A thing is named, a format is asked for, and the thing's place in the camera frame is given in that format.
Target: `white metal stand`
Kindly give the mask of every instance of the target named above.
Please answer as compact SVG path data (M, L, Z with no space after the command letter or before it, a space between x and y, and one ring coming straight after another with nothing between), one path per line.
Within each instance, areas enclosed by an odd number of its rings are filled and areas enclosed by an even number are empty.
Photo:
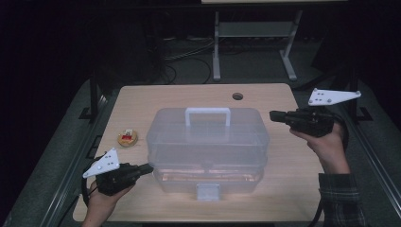
M288 37L288 43L284 50L280 50L280 56L286 68L290 80L296 80L294 69L288 55L297 33L302 11L296 13L291 22L220 22L218 11L215 18L215 51L213 52L213 80L220 81L220 63L218 58L218 41L220 37Z

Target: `white handle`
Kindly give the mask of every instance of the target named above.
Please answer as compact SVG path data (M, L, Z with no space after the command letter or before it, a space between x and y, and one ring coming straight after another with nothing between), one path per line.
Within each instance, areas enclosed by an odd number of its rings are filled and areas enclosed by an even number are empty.
M185 110L185 125L191 126L190 114L226 114L226 126L230 126L231 111L230 108L198 108L189 107Z

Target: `plaid sleeve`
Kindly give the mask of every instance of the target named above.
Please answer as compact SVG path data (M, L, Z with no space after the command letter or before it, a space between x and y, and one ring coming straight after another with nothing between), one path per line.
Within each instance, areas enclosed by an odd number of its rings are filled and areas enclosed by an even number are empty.
M352 174L319 174L323 226L368 226Z

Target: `plastic box lid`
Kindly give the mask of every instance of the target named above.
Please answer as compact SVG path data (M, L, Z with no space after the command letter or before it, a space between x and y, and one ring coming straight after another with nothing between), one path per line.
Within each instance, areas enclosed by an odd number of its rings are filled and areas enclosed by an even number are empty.
M249 171L267 162L269 135L252 108L164 108L147 135L159 169Z

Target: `human hand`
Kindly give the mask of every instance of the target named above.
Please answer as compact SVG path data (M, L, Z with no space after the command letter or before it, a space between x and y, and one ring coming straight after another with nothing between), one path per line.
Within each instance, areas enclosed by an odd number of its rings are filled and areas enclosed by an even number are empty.
M343 132L338 123L334 124L331 133L319 138L294 130L289 131L306 140L307 145L318 155L325 173L348 174L351 172L342 146Z
M120 192L107 196L97 190L96 181L91 183L88 211L82 227L99 227L113 213L117 202L127 194L133 186L121 190Z

